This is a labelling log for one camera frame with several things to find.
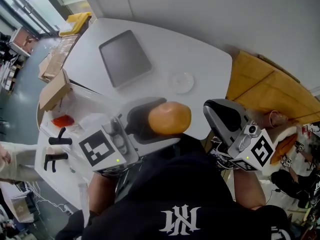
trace white table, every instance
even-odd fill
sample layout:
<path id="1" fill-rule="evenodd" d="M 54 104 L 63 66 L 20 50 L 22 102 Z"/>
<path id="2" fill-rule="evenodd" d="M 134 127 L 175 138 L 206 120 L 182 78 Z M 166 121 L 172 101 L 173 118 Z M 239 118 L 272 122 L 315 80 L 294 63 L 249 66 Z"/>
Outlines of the white table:
<path id="1" fill-rule="evenodd" d="M 153 73 L 116 90 L 99 45 L 127 30 L 132 30 L 138 39 L 152 63 Z M 189 106 L 192 122 L 185 133 L 203 140 L 211 130 L 203 105 L 206 100 L 226 97 L 232 58 L 224 51 L 177 32 L 133 21 L 99 18 L 73 47 L 63 68 L 71 80 L 108 97 L 118 110 L 126 102 L 142 97 L 164 97 Z M 188 93 L 176 94 L 170 88 L 173 72 L 187 72 L 194 77 L 194 86 Z"/>
<path id="2" fill-rule="evenodd" d="M 112 101 L 106 97 L 87 90 L 80 86 L 71 85 L 73 94 L 75 95 L 74 102 L 68 107 L 66 113 L 71 116 L 76 122 L 80 122 L 81 119 L 89 114 L 104 113 L 107 116 L 109 111 L 112 111 Z M 58 136 L 60 129 L 55 127 L 52 123 L 52 116 L 50 113 L 45 112 L 43 115 L 41 126 L 46 126 L 51 136 Z M 37 141 L 37 149 L 35 153 L 34 169 L 36 172 L 48 183 L 57 193 L 59 193 L 65 200 L 72 204 L 77 209 L 81 209 L 80 192 L 78 183 L 80 178 L 82 182 L 89 183 L 94 175 L 94 172 L 85 164 L 77 163 L 78 173 L 71 171 L 71 160 L 74 157 L 69 157 L 68 160 L 58 160 L 55 162 L 56 172 L 52 172 L 52 163 L 49 162 L 47 170 L 44 170 L 46 147 L 49 147 L 49 135 L 42 129 L 39 131 L 39 137 Z"/>

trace red object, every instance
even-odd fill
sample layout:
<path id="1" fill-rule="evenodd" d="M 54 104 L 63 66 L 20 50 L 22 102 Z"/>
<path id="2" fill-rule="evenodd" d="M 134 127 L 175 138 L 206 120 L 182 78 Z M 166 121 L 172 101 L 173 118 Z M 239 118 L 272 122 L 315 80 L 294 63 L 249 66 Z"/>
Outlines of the red object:
<path id="1" fill-rule="evenodd" d="M 74 124 L 75 120 L 71 116 L 65 114 L 63 116 L 60 116 L 60 117 L 57 117 L 57 118 L 51 120 L 51 122 L 55 126 L 62 128 L 62 127 L 66 127 L 66 126 L 72 126 Z"/>
<path id="2" fill-rule="evenodd" d="M 302 127 L 302 134 L 306 133 L 308 131 L 308 125 L 305 125 Z"/>
<path id="3" fill-rule="evenodd" d="M 314 129 L 310 129 L 310 130 L 308 130 L 308 138 L 310 139 L 310 136 L 311 136 L 311 133 L 313 133 L 314 132 Z"/>

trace human arm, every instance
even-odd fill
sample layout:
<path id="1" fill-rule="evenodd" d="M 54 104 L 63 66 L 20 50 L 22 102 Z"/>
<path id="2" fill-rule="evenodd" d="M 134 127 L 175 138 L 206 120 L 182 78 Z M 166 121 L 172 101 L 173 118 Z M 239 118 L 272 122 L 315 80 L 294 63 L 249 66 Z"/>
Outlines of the human arm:
<path id="1" fill-rule="evenodd" d="M 94 217 L 99 216 L 115 202 L 117 180 L 109 179 L 95 173 L 88 187 L 90 217 L 88 225 Z M 76 211 L 69 218 L 67 225 L 55 237 L 55 240 L 72 240 L 84 231 L 84 215 L 82 210 Z"/>
<path id="2" fill-rule="evenodd" d="M 289 167 L 289 173 L 290 173 L 292 179 L 294 180 L 294 182 L 299 183 L 299 176 L 296 174 L 296 172 L 291 167 Z"/>
<path id="3" fill-rule="evenodd" d="M 313 162 L 313 158 L 314 158 L 314 157 L 312 156 L 312 154 L 309 154 L 309 153 L 305 152 L 304 150 L 299 151 L 299 153 L 300 153 L 301 155 L 303 155 L 304 159 L 306 159 L 309 163 L 312 163 L 312 162 Z"/>
<path id="4" fill-rule="evenodd" d="M 0 144 L 0 158 L 8 164 L 11 163 L 11 156 L 9 152 L 1 144 Z"/>
<path id="5" fill-rule="evenodd" d="M 6 182 L 10 183 L 11 185 L 15 184 L 17 181 L 14 179 L 8 179 L 8 178 L 0 178 L 0 182 Z"/>
<path id="6" fill-rule="evenodd" d="M 113 205 L 116 185 L 117 180 L 95 173 L 88 188 L 89 210 L 99 215 Z"/>
<path id="7" fill-rule="evenodd" d="M 256 210 L 266 205 L 266 197 L 254 172 L 242 169 L 233 171 L 234 192 L 237 203 L 245 208 Z"/>

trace person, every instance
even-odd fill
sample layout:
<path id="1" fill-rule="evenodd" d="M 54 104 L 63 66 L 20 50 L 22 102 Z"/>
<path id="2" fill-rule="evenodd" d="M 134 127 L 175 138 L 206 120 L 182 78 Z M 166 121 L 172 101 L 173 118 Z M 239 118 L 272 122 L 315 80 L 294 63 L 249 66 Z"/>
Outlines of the person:
<path id="1" fill-rule="evenodd" d="M 95 173 L 88 187 L 88 224 L 84 227 L 78 210 L 55 239 L 291 239 L 286 213 L 266 205 L 254 172 L 234 170 L 234 201 L 203 148 L 187 150 L 140 171 L 127 196 L 116 203 L 117 180 Z"/>
<path id="2" fill-rule="evenodd" d="M 34 164 L 37 145 L 0 142 L 0 181 L 14 184 L 17 181 L 34 182 L 42 178 L 27 163 Z"/>
<path id="3" fill-rule="evenodd" d="M 0 59 L 4 61 L 11 60 L 14 56 L 10 53 L 10 46 L 8 42 L 10 41 L 11 36 L 3 34 L 0 32 Z"/>
<path id="4" fill-rule="evenodd" d="M 299 152 L 309 163 L 314 164 L 314 169 L 310 175 L 298 175 L 289 166 L 272 173 L 271 181 L 288 196 L 298 199 L 300 208 L 305 208 L 309 201 L 317 198 L 320 194 L 320 164 L 311 154 L 304 150 Z"/>

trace floor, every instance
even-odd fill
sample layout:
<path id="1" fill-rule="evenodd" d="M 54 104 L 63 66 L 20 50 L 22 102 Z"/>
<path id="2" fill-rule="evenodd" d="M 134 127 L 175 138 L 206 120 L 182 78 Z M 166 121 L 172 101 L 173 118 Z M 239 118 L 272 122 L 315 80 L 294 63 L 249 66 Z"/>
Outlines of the floor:
<path id="1" fill-rule="evenodd" d="M 58 38 L 46 38 L 38 42 L 31 57 L 26 61 L 23 69 L 19 71 L 16 78 L 14 90 L 10 96 L 5 91 L 0 93 L 1 117 L 8 121 L 5 129 L 0 129 L 6 133 L 1 141 L 36 144 L 39 130 L 36 122 L 36 111 L 39 101 L 39 94 L 46 85 L 38 79 L 39 63 L 47 56 L 52 47 L 58 45 Z M 57 194 L 46 182 L 38 183 L 41 195 L 56 204 L 66 204 L 67 202 Z M 53 207 L 50 203 L 39 202 L 40 217 L 45 227 L 39 220 L 35 223 L 37 230 L 33 229 L 38 240 L 47 240 L 55 237 L 56 233 L 63 228 L 68 221 L 67 214 Z"/>

